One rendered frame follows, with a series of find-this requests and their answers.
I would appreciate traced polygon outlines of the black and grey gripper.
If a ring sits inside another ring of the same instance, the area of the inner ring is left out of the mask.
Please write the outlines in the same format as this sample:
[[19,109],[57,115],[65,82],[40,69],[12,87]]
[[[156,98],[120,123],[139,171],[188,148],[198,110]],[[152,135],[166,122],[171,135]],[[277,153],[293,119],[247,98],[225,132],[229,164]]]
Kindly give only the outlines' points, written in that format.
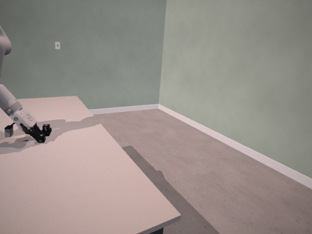
[[42,136],[40,134],[44,133],[37,126],[37,120],[23,106],[10,114],[9,117],[23,132],[32,136],[36,141],[42,139]]

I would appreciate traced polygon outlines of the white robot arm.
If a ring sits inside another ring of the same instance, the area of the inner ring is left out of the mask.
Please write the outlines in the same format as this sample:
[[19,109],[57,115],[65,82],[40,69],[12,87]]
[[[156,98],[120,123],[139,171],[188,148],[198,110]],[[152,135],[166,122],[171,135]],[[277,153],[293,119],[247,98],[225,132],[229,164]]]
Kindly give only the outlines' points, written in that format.
[[[5,55],[8,55],[12,50],[12,45],[7,35],[0,26],[0,77],[2,74],[3,59]],[[10,115],[15,112],[22,105],[18,100],[9,92],[9,90],[2,84],[0,84],[0,108]],[[4,128],[5,137],[11,137],[13,135],[13,125],[8,125]]]

